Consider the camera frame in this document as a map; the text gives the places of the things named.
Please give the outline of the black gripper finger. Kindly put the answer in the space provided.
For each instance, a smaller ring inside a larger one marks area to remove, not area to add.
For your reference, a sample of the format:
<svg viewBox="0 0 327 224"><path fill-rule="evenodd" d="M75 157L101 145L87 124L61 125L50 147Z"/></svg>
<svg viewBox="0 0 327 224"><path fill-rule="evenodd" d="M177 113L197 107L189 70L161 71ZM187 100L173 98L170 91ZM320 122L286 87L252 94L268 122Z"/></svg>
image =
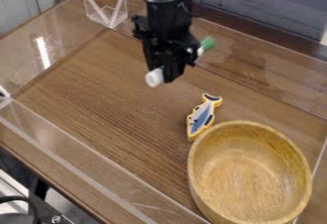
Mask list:
<svg viewBox="0 0 327 224"><path fill-rule="evenodd" d="M175 81L186 70L186 55L179 52L163 52L163 80L166 83Z"/></svg>
<svg viewBox="0 0 327 224"><path fill-rule="evenodd" d="M153 71L163 66L162 53L163 47L162 42L158 38L146 38L142 40L143 53L146 56L146 62L149 70Z"/></svg>

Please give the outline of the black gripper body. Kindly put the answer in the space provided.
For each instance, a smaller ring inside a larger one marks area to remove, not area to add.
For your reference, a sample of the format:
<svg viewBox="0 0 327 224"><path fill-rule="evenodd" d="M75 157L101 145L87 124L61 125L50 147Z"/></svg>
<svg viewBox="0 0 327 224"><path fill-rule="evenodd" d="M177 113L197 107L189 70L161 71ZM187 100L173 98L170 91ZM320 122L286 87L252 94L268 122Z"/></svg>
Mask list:
<svg viewBox="0 0 327 224"><path fill-rule="evenodd" d="M135 15L134 36L142 41L146 35L171 38L193 34L194 0L145 0L146 15Z"/></svg>

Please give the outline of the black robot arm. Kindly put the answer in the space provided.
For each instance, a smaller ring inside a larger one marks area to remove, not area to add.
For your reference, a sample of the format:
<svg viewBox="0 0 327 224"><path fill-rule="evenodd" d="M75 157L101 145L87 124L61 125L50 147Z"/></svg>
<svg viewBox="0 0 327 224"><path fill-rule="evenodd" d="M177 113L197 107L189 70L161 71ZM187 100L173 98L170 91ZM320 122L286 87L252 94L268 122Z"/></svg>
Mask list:
<svg viewBox="0 0 327 224"><path fill-rule="evenodd" d="M146 15L134 15L134 37L142 41L150 71L175 81L195 66L201 41L191 32L194 0L145 0Z"/></svg>

